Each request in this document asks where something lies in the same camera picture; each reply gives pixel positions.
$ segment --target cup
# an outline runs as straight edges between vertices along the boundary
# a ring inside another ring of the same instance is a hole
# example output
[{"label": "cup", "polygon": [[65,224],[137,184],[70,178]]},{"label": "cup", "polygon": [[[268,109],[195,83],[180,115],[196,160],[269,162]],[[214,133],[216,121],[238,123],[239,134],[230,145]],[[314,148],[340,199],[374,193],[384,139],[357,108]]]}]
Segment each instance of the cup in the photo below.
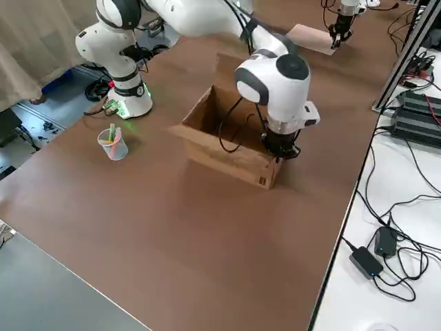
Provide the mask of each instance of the cup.
[{"label": "cup", "polygon": [[121,132],[121,128],[116,129],[116,138],[114,142],[108,141],[110,129],[102,131],[98,136],[98,143],[104,149],[109,159],[113,161],[124,159],[129,152],[129,149],[124,142],[123,135],[122,133],[119,134],[119,132]]}]

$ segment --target metal frame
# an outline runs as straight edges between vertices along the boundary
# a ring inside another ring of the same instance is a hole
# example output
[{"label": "metal frame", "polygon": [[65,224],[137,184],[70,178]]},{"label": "metal frame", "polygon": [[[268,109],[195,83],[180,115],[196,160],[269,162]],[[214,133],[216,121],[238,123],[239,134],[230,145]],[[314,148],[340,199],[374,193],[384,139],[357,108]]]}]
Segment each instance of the metal frame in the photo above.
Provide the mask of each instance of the metal frame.
[{"label": "metal frame", "polygon": [[404,45],[402,52],[393,67],[392,73],[386,81],[386,84],[381,90],[381,96],[376,100],[372,109],[376,112],[381,112],[383,110],[391,97],[393,91],[398,85],[398,82],[409,65],[412,57],[420,49],[424,38],[426,37],[429,29],[431,28],[435,18],[441,11],[441,0],[431,0],[423,12],[420,21],[417,26],[413,29],[409,40]]}]

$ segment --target table surface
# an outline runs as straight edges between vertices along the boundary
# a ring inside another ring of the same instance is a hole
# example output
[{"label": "table surface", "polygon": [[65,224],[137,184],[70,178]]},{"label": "table surface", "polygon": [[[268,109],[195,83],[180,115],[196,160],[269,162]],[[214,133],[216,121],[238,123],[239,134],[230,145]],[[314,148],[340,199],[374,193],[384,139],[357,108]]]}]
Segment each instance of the table surface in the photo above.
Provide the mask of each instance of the table surface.
[{"label": "table surface", "polygon": [[[323,29],[315,1],[255,8],[285,30]],[[231,37],[204,37],[151,61],[146,117],[84,117],[3,180],[0,217],[154,330],[304,330],[376,123],[397,15],[369,12],[332,57],[301,51],[322,122],[273,190],[188,161],[167,132],[210,86],[217,52],[246,56]],[[116,163],[96,143],[111,121],[130,149]]]},{"label": "table surface", "polygon": [[[436,79],[441,77],[441,53],[429,51],[429,54],[436,56],[433,71]],[[404,88],[398,86],[395,94],[403,90]],[[418,93],[441,99],[441,92],[433,86]],[[378,125],[389,126],[390,118],[381,117]],[[411,146],[423,173],[435,187],[441,187],[441,151],[414,143]],[[387,211],[396,202],[410,200],[419,194],[434,195],[434,191],[418,174],[404,141],[381,134],[373,139],[372,147],[376,157],[376,169],[369,182],[369,200],[378,214]],[[361,192],[365,191],[372,165],[370,155],[358,187]],[[440,200],[418,202],[396,208],[393,217],[414,240],[440,247],[440,210]],[[362,200],[356,197],[349,211],[343,237],[357,247],[366,246],[377,228],[378,222],[369,214]],[[314,331],[366,331],[375,323],[392,325],[397,331],[439,330],[439,263],[431,260],[426,274],[421,280],[412,283],[417,295],[416,301],[405,303],[381,294],[372,281],[364,279],[348,260],[350,254],[347,245],[341,243],[336,251],[329,280],[324,287],[322,303],[316,308],[318,315]],[[408,267],[412,265],[415,271],[418,270],[418,260],[410,258],[409,255],[404,256],[404,263]],[[400,269],[397,259],[392,259],[390,265],[394,270]],[[383,273],[387,281],[397,281],[393,277],[389,278],[388,272]],[[410,291],[403,287],[398,287],[392,292],[402,297],[411,295]]]}]

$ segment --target red cable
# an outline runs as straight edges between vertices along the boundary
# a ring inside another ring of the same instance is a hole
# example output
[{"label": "red cable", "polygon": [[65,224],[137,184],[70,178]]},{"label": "red cable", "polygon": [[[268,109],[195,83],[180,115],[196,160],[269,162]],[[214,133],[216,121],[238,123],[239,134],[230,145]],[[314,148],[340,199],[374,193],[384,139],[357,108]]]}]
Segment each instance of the red cable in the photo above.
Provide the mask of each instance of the red cable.
[{"label": "red cable", "polygon": [[427,95],[424,95],[427,100],[427,104],[429,105],[430,112],[432,113],[433,119],[435,119],[436,123],[441,127],[441,121],[436,117],[435,112],[433,111],[432,105],[430,104],[429,97]]}]

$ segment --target curtain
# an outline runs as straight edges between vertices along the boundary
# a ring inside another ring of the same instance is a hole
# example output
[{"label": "curtain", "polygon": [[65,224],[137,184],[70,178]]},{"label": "curtain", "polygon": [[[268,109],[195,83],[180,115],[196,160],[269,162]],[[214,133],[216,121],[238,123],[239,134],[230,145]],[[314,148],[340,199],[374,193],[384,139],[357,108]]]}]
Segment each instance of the curtain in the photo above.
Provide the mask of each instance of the curtain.
[{"label": "curtain", "polygon": [[0,0],[0,111],[83,63],[75,36],[95,22],[95,0]]}]

